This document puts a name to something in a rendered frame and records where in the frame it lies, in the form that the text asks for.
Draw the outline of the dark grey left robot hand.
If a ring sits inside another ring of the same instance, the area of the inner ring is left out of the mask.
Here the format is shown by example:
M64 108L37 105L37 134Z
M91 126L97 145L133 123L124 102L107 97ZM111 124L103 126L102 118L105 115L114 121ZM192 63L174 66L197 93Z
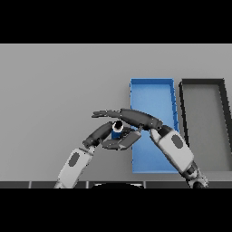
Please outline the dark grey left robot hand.
M102 145L106 150L126 150L141 137L141 129L134 130L124 127L118 139L111 137L112 125L116 121L109 121L95 130L86 140L82 142L86 149L91 146Z

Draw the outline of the blue pipe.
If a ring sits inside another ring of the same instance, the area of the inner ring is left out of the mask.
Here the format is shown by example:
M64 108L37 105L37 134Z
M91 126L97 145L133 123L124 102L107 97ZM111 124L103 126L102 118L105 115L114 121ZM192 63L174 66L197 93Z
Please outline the blue pipe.
M111 137L113 139L118 139L123 131L123 124L121 121L116 121L112 125Z

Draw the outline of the blue bin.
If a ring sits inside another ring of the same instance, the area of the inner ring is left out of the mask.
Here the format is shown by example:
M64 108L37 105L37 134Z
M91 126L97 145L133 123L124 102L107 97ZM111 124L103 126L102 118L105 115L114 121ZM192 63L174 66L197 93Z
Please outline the blue bin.
M178 110L172 78L131 78L130 107L146 112L179 131ZM132 147L132 172L137 174L177 173L161 150L143 130Z

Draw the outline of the dark grey bin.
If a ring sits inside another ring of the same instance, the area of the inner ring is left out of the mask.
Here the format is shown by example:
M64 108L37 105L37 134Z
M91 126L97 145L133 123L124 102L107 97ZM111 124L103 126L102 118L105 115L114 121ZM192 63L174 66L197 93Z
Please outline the dark grey bin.
M179 83L184 138L203 171L232 171L232 118L225 80Z

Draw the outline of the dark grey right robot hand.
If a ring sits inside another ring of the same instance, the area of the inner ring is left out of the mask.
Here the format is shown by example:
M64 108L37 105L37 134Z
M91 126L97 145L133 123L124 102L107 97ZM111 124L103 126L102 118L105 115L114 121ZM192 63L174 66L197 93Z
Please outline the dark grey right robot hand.
M104 110L95 111L92 115L93 118L111 117L117 118L127 122L131 126L136 128L142 127L145 131L154 129L160 136L165 136L172 131L172 128L165 125L162 120L142 111L136 111L132 109L120 109L119 111Z

